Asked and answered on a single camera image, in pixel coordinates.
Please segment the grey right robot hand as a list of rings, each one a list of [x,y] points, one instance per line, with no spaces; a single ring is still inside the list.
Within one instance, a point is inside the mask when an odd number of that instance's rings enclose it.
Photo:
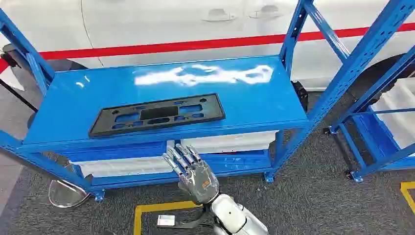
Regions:
[[[178,175],[178,186],[195,204],[208,204],[219,195],[219,182],[192,145],[169,146],[162,157]]]

